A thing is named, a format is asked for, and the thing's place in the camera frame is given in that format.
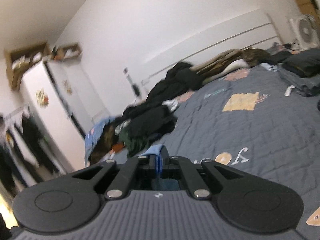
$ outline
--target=silver screw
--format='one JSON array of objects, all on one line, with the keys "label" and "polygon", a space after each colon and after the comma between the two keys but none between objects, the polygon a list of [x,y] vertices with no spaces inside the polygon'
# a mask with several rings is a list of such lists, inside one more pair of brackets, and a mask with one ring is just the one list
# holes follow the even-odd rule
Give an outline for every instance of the silver screw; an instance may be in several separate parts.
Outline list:
[{"label": "silver screw", "polygon": [[196,197],[207,197],[210,195],[210,192],[206,189],[197,189],[194,194]]},{"label": "silver screw", "polygon": [[111,198],[121,197],[122,194],[122,191],[119,189],[112,189],[107,192],[107,196]]}]

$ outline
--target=white wardrobe door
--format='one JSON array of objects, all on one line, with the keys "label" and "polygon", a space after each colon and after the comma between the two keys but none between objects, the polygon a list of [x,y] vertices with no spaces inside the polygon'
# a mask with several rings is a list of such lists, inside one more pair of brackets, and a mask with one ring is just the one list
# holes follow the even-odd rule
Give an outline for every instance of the white wardrobe door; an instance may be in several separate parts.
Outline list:
[{"label": "white wardrobe door", "polygon": [[[67,116],[42,61],[25,73],[23,83],[37,114],[59,150],[74,170],[84,168],[84,140]],[[48,95],[47,107],[37,103],[36,93],[41,89]]]}]

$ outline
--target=bed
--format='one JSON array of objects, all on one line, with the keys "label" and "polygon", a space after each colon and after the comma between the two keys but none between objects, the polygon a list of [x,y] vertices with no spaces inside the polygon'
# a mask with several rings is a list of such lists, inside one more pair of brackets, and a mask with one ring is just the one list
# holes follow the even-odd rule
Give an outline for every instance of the bed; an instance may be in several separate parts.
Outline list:
[{"label": "bed", "polygon": [[[152,65],[154,73],[146,71],[146,78],[141,81],[146,95],[180,60],[199,64],[223,50],[249,46],[266,49],[280,41],[261,10],[239,17],[224,22],[224,26],[239,26],[236,22],[249,19],[255,23],[233,29],[236,34],[221,36],[213,45],[195,44],[204,38],[199,33],[148,61],[145,66]],[[207,30],[206,36],[218,28],[221,26]],[[184,156],[194,163],[229,153],[228,166],[294,189],[304,202],[297,232],[304,239],[316,240],[320,238],[320,210],[316,211],[320,206],[319,98],[304,98],[294,92],[286,97],[286,89],[277,72],[259,65],[230,73],[182,103],[175,112],[178,121],[174,131],[155,144],[163,143],[170,155]],[[124,163],[126,151],[114,159]]]}]

